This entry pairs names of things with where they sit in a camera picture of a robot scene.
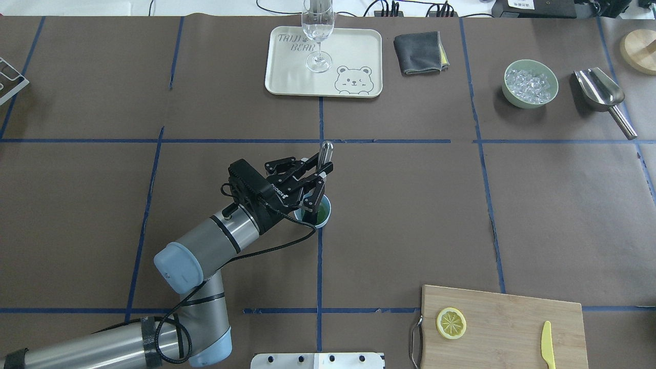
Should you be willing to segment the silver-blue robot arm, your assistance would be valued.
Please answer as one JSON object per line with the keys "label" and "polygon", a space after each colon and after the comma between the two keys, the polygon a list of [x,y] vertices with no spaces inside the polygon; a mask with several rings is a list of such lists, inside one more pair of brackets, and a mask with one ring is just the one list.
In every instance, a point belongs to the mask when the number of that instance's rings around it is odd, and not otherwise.
{"label": "silver-blue robot arm", "polygon": [[330,157],[284,157],[265,174],[244,159],[220,185],[231,203],[171,241],[154,266],[178,299],[137,309],[133,318],[88,336],[2,356],[2,368],[206,367],[232,355],[232,325],[222,271],[232,262],[301,243],[317,232]]}

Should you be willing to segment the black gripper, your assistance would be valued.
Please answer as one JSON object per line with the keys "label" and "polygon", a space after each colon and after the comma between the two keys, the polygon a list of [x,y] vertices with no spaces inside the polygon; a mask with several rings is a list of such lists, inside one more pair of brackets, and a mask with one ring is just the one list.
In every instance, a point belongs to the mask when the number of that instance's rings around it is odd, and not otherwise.
{"label": "black gripper", "polygon": [[267,176],[244,159],[228,167],[228,182],[235,203],[253,218],[260,235],[297,209],[315,222],[325,195],[326,176],[333,171],[328,161],[317,169],[318,157],[285,157],[265,164]]}

